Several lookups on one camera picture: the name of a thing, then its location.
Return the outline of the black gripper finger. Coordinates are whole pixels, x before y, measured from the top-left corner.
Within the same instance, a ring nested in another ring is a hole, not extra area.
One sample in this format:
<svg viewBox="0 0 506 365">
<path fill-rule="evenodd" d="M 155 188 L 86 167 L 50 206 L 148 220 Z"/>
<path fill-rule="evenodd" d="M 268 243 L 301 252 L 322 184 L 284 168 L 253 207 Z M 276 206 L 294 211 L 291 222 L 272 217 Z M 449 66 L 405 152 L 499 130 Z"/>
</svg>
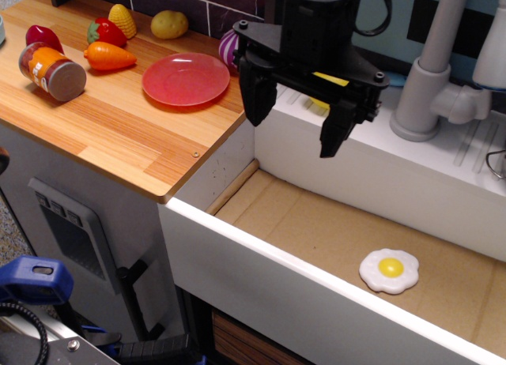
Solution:
<svg viewBox="0 0 506 365">
<path fill-rule="evenodd" d="M 245 56 L 239 62 L 240 91 L 247 119 L 258 126 L 270 113 L 277 97 L 277 82 L 267 71 Z"/>
<path fill-rule="evenodd" d="M 320 157 L 334 157 L 355 125 L 361 124 L 368 117 L 368 113 L 367 107 L 352 100 L 341 99 L 332 103 L 320 132 Z"/>
</svg>

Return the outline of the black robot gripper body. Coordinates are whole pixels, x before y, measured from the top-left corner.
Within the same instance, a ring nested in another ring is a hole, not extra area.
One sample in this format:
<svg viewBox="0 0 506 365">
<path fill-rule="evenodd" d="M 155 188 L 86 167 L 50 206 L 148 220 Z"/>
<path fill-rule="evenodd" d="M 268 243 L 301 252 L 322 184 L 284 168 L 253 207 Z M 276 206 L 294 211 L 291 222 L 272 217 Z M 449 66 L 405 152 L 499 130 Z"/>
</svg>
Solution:
<svg viewBox="0 0 506 365">
<path fill-rule="evenodd" d="M 354 34 L 383 33 L 389 16 L 374 28 L 357 27 L 361 0 L 284 0 L 281 23 L 238 21 L 234 62 L 245 56 L 278 83 L 321 100 L 377 100 L 386 76 L 352 44 Z"/>
</svg>

